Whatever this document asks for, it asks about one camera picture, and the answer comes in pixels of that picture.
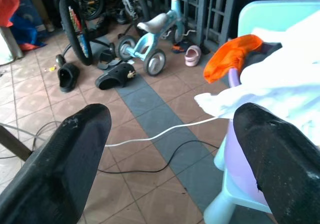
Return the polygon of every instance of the light blue balance bike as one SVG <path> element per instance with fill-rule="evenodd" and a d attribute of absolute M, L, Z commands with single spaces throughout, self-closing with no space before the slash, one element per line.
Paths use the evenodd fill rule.
<path fill-rule="evenodd" d="M 156 76 L 166 64 L 165 53 L 161 49 L 156 49 L 159 38 L 167 32 L 168 35 L 171 28 L 175 43 L 182 41 L 185 36 L 179 0 L 171 0 L 171 10 L 167 13 L 161 13 L 148 22 L 140 22 L 137 27 L 147 34 L 142 36 L 138 43 L 132 36 L 122 36 L 115 47 L 116 56 L 124 61 L 131 57 L 140 58 L 144 62 L 144 71 L 150 76 Z"/>

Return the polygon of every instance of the floor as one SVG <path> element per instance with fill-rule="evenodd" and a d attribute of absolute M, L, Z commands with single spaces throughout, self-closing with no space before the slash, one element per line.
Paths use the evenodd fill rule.
<path fill-rule="evenodd" d="M 102 41 L 116 42 L 125 26 L 114 25 Z M 62 33 L 46 41 L 46 46 L 29 51 L 25 57 L 9 65 L 0 77 L 0 122 L 31 133 L 51 121 L 62 121 L 88 104 L 106 105 L 112 117 L 107 144 L 135 138 L 152 137 L 180 124 L 210 118 L 193 97 L 210 92 L 217 94 L 227 88 L 222 81 L 208 84 L 203 68 L 209 54 L 196 67 L 186 67 L 183 54 L 170 51 L 168 41 L 159 47 L 166 53 L 166 67 L 157 77 L 148 76 L 143 64 L 135 59 L 136 77 L 124 88 L 99 90 L 95 80 L 102 74 L 94 65 L 81 64 L 72 50 L 68 62 L 80 68 L 75 90 L 59 89 L 55 55 L 69 43 Z M 92 45 L 96 54 L 101 46 Z M 41 137 L 48 138 L 56 125 L 46 127 Z M 175 129 L 154 142 L 136 142 L 106 148 L 99 168 L 108 171 L 155 170 L 163 167 L 174 149 L 189 140 L 202 140 L 220 146 L 227 121 L 218 119 L 202 125 Z M 10 130 L 29 148 L 33 138 Z M 81 224 L 204 224 L 203 211 L 221 190 L 223 173 L 216 169 L 213 158 L 216 148 L 199 142 L 184 146 L 169 168 L 159 173 L 105 174 L 98 172 L 89 194 Z M 0 147 L 0 157 L 11 156 Z M 18 158 L 0 160 L 0 191 L 13 179 L 23 165 Z M 271 224 L 262 212 L 237 207 L 231 224 Z"/>

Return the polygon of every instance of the pink clog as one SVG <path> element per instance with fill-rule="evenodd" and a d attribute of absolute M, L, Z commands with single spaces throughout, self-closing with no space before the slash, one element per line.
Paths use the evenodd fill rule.
<path fill-rule="evenodd" d="M 198 47 L 196 45 L 190 46 L 184 56 L 185 64 L 188 67 L 196 66 L 199 62 L 200 56 L 201 56 L 200 47 Z"/>

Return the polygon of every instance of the gray bike seat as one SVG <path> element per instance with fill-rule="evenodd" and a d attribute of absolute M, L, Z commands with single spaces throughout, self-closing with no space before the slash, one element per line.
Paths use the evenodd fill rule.
<path fill-rule="evenodd" d="M 137 27 L 145 30 L 148 33 L 156 34 L 160 32 L 162 27 L 165 25 L 169 16 L 165 13 L 161 13 L 147 22 L 140 22 Z"/>

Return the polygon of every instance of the white towel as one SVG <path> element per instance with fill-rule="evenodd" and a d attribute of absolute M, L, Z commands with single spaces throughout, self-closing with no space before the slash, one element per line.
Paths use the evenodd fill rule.
<path fill-rule="evenodd" d="M 274 33 L 273 39 L 278 38 L 282 48 L 245 68 L 241 85 L 194 99 L 206 113 L 227 119 L 233 119 L 236 109 L 245 103 L 258 104 L 294 124 L 320 146 L 319 23 L 320 11 L 283 33 Z"/>

